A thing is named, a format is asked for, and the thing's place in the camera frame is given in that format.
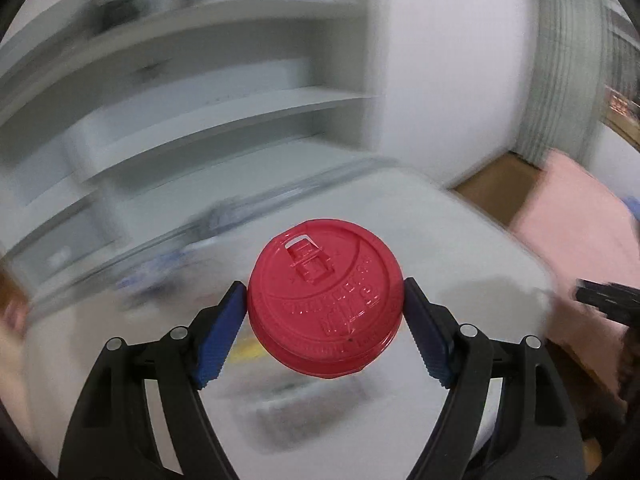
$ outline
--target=pink cloth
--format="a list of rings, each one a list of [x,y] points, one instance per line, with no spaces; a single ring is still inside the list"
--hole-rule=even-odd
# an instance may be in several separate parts
[[[551,269],[556,305],[547,336],[571,349],[612,392],[625,327],[573,300],[577,279],[640,288],[635,219],[612,192],[563,153],[549,152],[545,172],[511,231]]]

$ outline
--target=brown floor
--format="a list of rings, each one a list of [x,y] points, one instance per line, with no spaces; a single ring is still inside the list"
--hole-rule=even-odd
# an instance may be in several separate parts
[[[536,185],[540,173],[538,168],[514,153],[505,153],[453,190],[507,228]],[[585,438],[597,433],[602,448],[609,448],[610,437],[608,434],[603,436],[598,428],[599,421],[604,417],[610,425],[612,418],[619,419],[620,406],[562,348],[551,342],[546,347],[562,377]]]

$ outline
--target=ribbed blue pad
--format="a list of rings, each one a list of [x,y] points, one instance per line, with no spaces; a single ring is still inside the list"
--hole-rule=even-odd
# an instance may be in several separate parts
[[[237,288],[198,348],[198,367],[192,375],[199,390],[220,375],[245,314],[244,289]]]
[[[449,365],[449,345],[431,318],[428,307],[429,305],[424,304],[411,287],[405,288],[404,318],[414,336],[424,365],[431,377],[439,380],[445,388],[450,388],[455,377]]]

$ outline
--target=white table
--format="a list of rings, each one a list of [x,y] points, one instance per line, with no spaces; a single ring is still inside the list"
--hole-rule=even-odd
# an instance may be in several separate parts
[[[38,452],[58,469],[66,425],[84,380],[107,339],[135,344],[188,324],[215,304],[233,280],[248,282],[262,247],[276,234],[310,218],[339,218],[374,232],[391,248],[404,276],[413,276],[431,301],[490,338],[519,342],[542,336],[550,277],[509,234],[452,194],[409,170],[390,168],[297,202],[218,237],[192,267],[199,276],[180,298],[126,310],[111,291],[69,305],[30,328],[26,370]],[[278,367],[265,361],[265,367]],[[405,478],[434,427],[447,391],[430,378],[407,326],[365,372],[381,393],[319,438],[287,452],[257,452],[232,415],[234,380],[228,367],[202,399],[241,478],[327,480]],[[486,440],[498,406],[492,380],[476,446]],[[150,397],[153,412],[158,402]],[[156,428],[165,466],[176,468],[166,428]]]

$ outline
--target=red lid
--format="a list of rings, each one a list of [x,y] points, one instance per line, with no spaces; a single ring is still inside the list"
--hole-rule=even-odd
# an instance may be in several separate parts
[[[262,250],[249,280],[249,320],[265,349],[306,375],[362,370],[402,319],[402,272],[373,233],[309,220]]]

